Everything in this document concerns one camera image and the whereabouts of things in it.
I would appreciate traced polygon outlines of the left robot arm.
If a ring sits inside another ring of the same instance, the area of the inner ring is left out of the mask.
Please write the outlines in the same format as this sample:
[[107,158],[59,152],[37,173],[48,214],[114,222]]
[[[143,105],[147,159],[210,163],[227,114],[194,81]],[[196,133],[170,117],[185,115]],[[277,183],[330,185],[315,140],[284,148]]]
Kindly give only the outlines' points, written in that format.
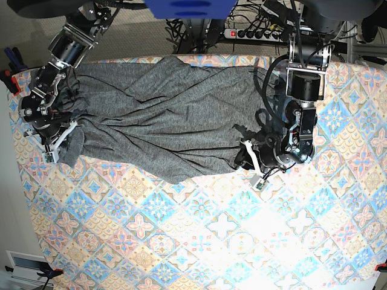
[[[254,170],[250,183],[259,191],[267,187],[272,174],[310,162],[315,152],[316,102],[324,99],[325,74],[334,50],[331,39],[341,21],[324,16],[315,1],[300,4],[301,11],[291,9],[295,31],[288,38],[289,51],[273,61],[258,89],[266,111],[280,128],[261,129],[241,140],[245,148],[239,157],[242,165]],[[272,72],[282,61],[287,62],[285,96],[290,100],[279,114],[269,103],[267,89]]]

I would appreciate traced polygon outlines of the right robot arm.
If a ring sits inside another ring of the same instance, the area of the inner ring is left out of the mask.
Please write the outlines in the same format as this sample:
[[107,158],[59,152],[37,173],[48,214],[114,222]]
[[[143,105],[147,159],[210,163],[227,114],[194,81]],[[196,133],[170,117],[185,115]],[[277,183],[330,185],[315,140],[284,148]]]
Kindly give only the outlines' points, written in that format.
[[58,162],[60,145],[77,126],[69,109],[57,107],[59,86],[68,83],[71,70],[98,44],[118,12],[118,8],[111,11],[106,4],[90,1],[66,16],[49,46],[52,59],[32,79],[30,95],[19,101],[20,118],[32,126],[24,135],[37,144],[48,163]]

